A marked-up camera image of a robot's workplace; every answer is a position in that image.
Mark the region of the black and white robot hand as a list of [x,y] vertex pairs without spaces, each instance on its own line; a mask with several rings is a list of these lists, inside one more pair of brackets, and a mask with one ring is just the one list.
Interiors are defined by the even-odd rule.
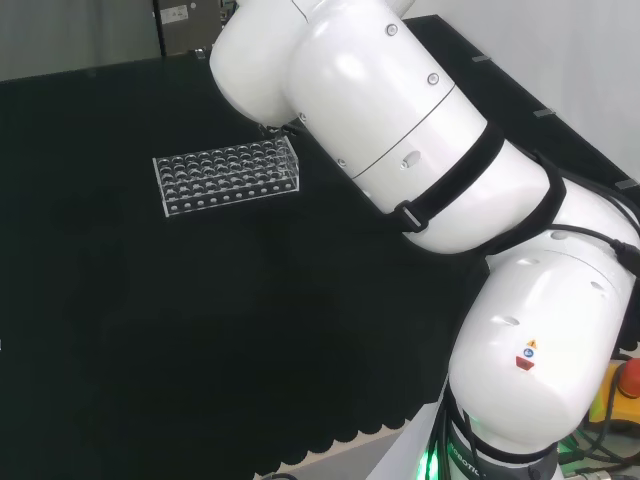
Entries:
[[258,124],[258,131],[263,138],[279,138],[284,136],[298,136],[304,134],[305,130],[296,125],[285,124],[281,127]]

